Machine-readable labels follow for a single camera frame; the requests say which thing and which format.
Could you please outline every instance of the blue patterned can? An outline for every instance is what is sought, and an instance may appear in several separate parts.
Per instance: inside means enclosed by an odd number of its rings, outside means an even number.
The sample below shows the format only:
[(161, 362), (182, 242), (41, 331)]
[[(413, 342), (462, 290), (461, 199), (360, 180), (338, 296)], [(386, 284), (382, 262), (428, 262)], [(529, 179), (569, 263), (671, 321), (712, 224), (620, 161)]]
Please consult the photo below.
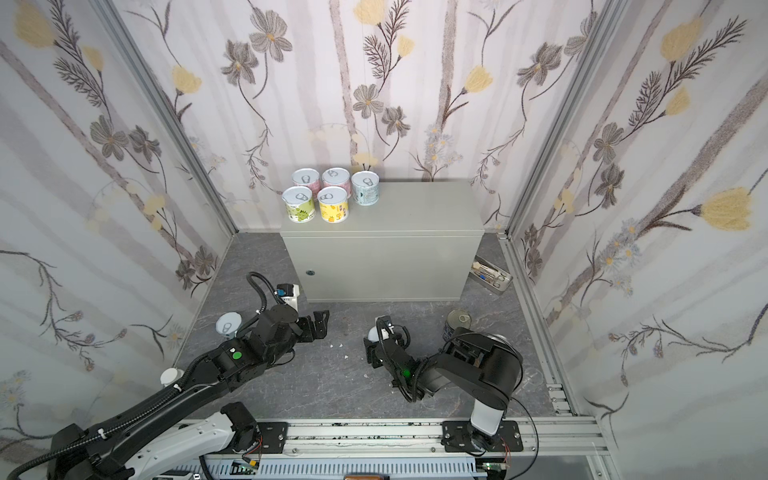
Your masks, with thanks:
[(379, 175), (370, 171), (352, 175), (352, 193), (358, 205), (373, 205), (379, 201)]

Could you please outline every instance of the gray metal cabinet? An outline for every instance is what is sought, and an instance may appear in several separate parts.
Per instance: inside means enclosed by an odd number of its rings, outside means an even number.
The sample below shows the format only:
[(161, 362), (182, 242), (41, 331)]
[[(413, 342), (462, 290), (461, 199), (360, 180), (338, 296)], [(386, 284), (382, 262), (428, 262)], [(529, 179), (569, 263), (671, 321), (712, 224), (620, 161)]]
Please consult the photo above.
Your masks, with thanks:
[(286, 215), (280, 230), (310, 302), (458, 300), (483, 233), (463, 181), (383, 182), (343, 222)]

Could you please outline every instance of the tin can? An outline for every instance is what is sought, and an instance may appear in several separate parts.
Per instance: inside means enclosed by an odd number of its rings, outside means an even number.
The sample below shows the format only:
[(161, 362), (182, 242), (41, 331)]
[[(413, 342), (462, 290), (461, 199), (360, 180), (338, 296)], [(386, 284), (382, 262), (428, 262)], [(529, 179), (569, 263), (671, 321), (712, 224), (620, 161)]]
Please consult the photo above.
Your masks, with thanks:
[(379, 201), (379, 175), (362, 171), (352, 175), (352, 192), (358, 205), (373, 205)]
[(329, 168), (323, 172), (324, 187), (341, 187), (346, 190), (346, 197), (352, 195), (352, 182), (349, 181), (349, 172), (345, 168)]
[(304, 223), (315, 217), (315, 201), (308, 187), (291, 187), (283, 192), (288, 218), (292, 222)]
[(325, 187), (317, 200), (320, 202), (320, 216), (328, 223), (343, 222), (349, 216), (346, 190), (341, 187)]
[(312, 197), (317, 198), (320, 191), (320, 174), (314, 168), (301, 168), (291, 175), (293, 184), (299, 187), (307, 187), (312, 191)]
[(449, 342), (453, 336), (453, 331), (457, 327), (469, 329), (471, 324), (472, 318), (469, 316), (468, 311), (461, 309), (452, 310), (448, 314), (448, 318), (445, 319), (445, 325), (442, 327), (442, 339)]

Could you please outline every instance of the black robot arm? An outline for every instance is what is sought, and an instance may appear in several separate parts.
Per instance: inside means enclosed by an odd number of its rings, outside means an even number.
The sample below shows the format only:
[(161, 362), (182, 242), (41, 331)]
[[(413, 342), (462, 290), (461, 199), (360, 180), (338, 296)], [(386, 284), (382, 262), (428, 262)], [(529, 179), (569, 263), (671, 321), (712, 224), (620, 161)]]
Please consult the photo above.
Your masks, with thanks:
[(130, 478), (134, 473), (125, 463), (147, 443), (177, 422), (215, 399), (264, 373), (296, 343), (325, 337), (328, 311), (315, 318), (300, 317), (297, 311), (278, 302), (266, 309), (266, 297), (248, 280), (262, 299), (257, 315), (234, 338), (195, 358), (184, 374), (150, 398), (88, 429), (72, 424), (54, 435), (51, 451), (20, 465), (8, 480), (48, 462), (48, 480), (95, 480)]
[(432, 396), (448, 383), (467, 392), (475, 398), (467, 425), (474, 448), (467, 451), (487, 450), (522, 381), (520, 353), (502, 336), (459, 327), (436, 354), (415, 359), (388, 316), (377, 318), (375, 329), (364, 339), (368, 363), (385, 366), (392, 386), (409, 402)]

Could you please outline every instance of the gray marble floor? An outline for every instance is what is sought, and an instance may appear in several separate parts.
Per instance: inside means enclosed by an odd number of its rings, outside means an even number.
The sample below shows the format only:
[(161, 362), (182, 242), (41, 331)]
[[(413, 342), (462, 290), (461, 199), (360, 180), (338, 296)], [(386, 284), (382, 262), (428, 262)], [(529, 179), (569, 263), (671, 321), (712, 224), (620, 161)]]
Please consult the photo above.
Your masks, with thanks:
[[(486, 234), (479, 254), (506, 265), (495, 236)], [(245, 280), (251, 270), (266, 275), (273, 284), (298, 283), (298, 276), (278, 233), (239, 233), (220, 266), (220, 272), (193, 325), (177, 364), (184, 368), (195, 356), (218, 345), (223, 337), (214, 328), (225, 312), (250, 318), (259, 305), (256, 292)], [(425, 356), (442, 347), (445, 317), (455, 308), (468, 310), (472, 329), (506, 336), (525, 359), (525, 378), (515, 396), (533, 416), (554, 415), (546, 385), (514, 289), (497, 296), (468, 280), (458, 302), (314, 303), (299, 298), (299, 311), (330, 310), (328, 336), (296, 346), (296, 358), (271, 369), (235, 392), (212, 402), (191, 417), (216, 412), (228, 402), (243, 402), (257, 418), (424, 418), (469, 416), (472, 397), (455, 386), (446, 386), (432, 398), (407, 403), (389, 386), (384, 368), (374, 370), (365, 361), (362, 338), (377, 316), (408, 327), (412, 356)], [(525, 416), (512, 402), (509, 415)]]

